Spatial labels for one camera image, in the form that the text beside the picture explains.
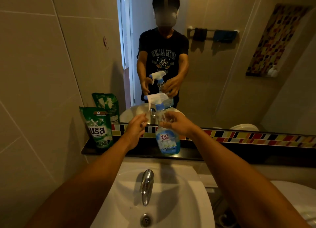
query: sink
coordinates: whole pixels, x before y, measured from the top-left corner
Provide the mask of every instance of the sink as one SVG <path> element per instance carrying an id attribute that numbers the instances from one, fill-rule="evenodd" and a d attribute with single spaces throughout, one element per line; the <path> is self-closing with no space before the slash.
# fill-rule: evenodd
<path id="1" fill-rule="evenodd" d="M 142 204 L 140 185 L 145 170 L 155 174 L 149 204 Z M 207 192 L 191 166 L 123 162 L 91 228 L 139 228 L 144 214 L 152 228 L 215 227 Z"/>
<path id="2" fill-rule="evenodd" d="M 150 112 L 149 110 L 149 104 L 143 103 L 141 105 L 132 106 L 131 108 L 125 110 L 119 117 L 120 122 L 126 122 L 129 123 L 130 120 L 133 119 L 138 114 L 146 113 L 146 117 L 148 118 L 148 124 L 150 123 Z M 166 109 L 167 111 L 176 111 L 180 112 L 179 110 L 170 107 Z"/>

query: bathroom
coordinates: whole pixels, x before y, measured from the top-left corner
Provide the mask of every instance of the bathroom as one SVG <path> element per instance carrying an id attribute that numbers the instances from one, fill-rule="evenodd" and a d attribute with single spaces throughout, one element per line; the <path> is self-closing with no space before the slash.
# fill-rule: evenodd
<path id="1" fill-rule="evenodd" d="M 57 187 L 99 157 L 86 146 L 90 135 L 79 110 L 95 107 L 92 93 L 113 93 L 120 114 L 144 106 L 136 72 L 138 39 L 154 28 L 155 19 L 152 0 L 139 1 L 121 6 L 120 0 L 0 0 L 1 227 L 23 227 Z M 175 29 L 189 40 L 189 71 L 177 110 L 269 180 L 316 189 L 316 0 L 180 1 Z M 307 13 L 275 65 L 277 73 L 250 75 L 278 4 Z M 118 8 L 129 9 L 126 37 Z M 211 31 L 200 42 L 189 27 Z M 214 42 L 212 30 L 238 34 L 232 43 Z M 240 124 L 251 128 L 230 131 Z M 244 132 L 235 137 L 235 130 Z M 122 132 L 114 127 L 113 136 Z M 156 142 L 153 135 L 148 128 L 144 136 Z M 124 163 L 192 166 L 207 180 L 209 196 L 216 193 L 190 142 L 172 159 L 154 144 L 132 150 Z"/>

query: chrome faucet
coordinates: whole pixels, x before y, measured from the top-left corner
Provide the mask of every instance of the chrome faucet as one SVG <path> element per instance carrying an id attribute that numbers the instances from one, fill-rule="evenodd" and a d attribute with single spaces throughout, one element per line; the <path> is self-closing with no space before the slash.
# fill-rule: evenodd
<path id="1" fill-rule="evenodd" d="M 140 191 L 142 194 L 142 201 L 143 201 L 144 206 L 147 206 L 150 201 L 153 185 L 154 185 L 154 172 L 149 169 L 145 170 L 143 174 L 143 181 L 142 181 L 142 184 L 140 185 Z"/>
<path id="2" fill-rule="evenodd" d="M 150 109 L 150 124 L 156 124 L 156 110 L 155 108 Z"/>

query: sink drain stopper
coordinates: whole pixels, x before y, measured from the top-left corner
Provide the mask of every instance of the sink drain stopper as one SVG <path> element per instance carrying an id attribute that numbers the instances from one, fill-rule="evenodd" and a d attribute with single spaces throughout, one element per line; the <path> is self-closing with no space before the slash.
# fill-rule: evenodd
<path id="1" fill-rule="evenodd" d="M 149 217 L 147 213 L 141 217 L 140 225 L 142 227 L 149 227 L 151 225 L 151 218 Z"/>

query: mosaic tile border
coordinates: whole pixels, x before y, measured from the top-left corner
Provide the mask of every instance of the mosaic tile border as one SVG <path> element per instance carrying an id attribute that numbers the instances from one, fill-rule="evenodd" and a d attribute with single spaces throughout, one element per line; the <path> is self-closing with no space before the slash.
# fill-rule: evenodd
<path id="1" fill-rule="evenodd" d="M 123 135 L 126 127 L 127 124 L 112 124 L 113 136 Z M 145 133 L 142 135 L 142 137 L 156 138 L 155 132 L 157 129 L 157 126 L 146 126 Z M 218 142 L 316 148 L 316 136 L 216 129 L 203 130 Z M 190 139 L 185 136 L 180 136 L 180 140 Z"/>

